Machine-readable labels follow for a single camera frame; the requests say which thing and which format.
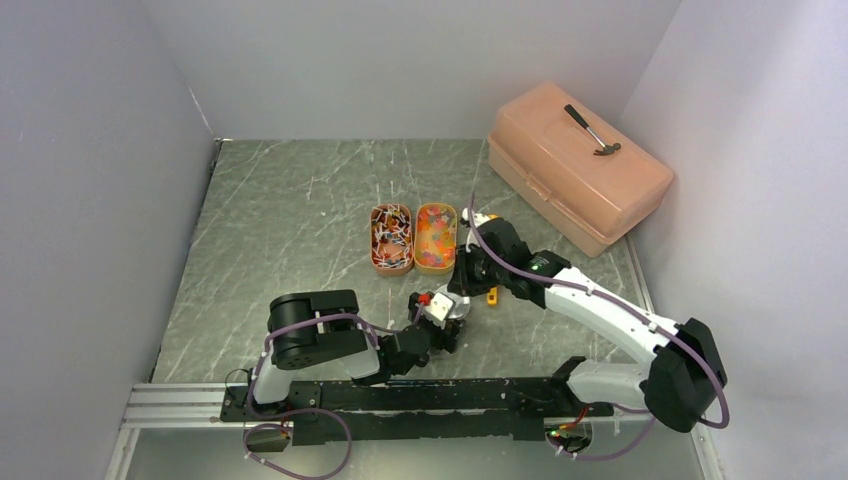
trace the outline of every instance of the marble table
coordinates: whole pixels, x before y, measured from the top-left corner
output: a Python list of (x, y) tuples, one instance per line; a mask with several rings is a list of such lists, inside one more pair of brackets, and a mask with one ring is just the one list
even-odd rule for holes
[[(232, 141), (218, 157), (198, 220), (154, 382), (221, 382), (255, 365), (267, 334), (268, 304), (294, 292), (356, 291), (360, 315), (406, 324), (413, 291), (449, 276), (415, 270), (384, 278), (369, 261), (368, 218), (383, 202), (415, 211), (426, 202), (476, 208), (509, 220), (532, 250), (550, 249), (599, 284), (642, 304), (624, 241), (583, 255), (488, 165), (481, 140)], [(454, 354), (433, 355), (407, 378), (550, 375), (572, 355), (630, 362), (598, 334), (501, 290), (491, 307), (475, 298)], [(339, 362), (301, 379), (344, 379)]]

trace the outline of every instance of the yellow tool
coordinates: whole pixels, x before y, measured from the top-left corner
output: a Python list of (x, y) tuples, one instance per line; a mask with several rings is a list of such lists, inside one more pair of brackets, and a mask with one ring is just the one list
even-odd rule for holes
[(498, 287), (492, 287), (489, 293), (486, 294), (486, 303), (491, 306), (498, 304)]

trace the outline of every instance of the hammer head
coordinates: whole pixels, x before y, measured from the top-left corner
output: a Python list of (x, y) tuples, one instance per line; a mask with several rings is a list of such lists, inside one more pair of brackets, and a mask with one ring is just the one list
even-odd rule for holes
[(621, 150), (621, 144), (616, 143), (614, 145), (604, 145), (604, 148), (601, 150), (595, 150), (595, 155), (605, 157), (607, 155), (612, 155), (613, 153)]

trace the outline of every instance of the hammer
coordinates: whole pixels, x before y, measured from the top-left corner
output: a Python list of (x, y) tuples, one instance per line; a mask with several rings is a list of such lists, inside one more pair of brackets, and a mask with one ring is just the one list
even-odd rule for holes
[(604, 143), (604, 141), (601, 140), (601, 137), (599, 137), (598, 134), (595, 133), (594, 130), (592, 130), (592, 127), (590, 127), (589, 124), (586, 123), (586, 120), (579, 113), (577, 113), (577, 110), (575, 110), (570, 103), (565, 106), (565, 111), (568, 112), (569, 115), (571, 115), (571, 118), (573, 118), (575, 122), (577, 122), (581, 127), (585, 128), (586, 131), (589, 132), (589, 135), (591, 135), (598, 143), (601, 144), (601, 149), (595, 150), (595, 155), (612, 155), (613, 153), (621, 149), (620, 143), (615, 143), (613, 145), (607, 145), (606, 143)]

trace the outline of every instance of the toolbox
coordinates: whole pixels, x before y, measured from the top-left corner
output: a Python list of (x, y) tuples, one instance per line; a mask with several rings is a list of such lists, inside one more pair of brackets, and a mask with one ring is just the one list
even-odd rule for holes
[(501, 107), (488, 140), (492, 168), (590, 257), (654, 211), (674, 177), (553, 83)]

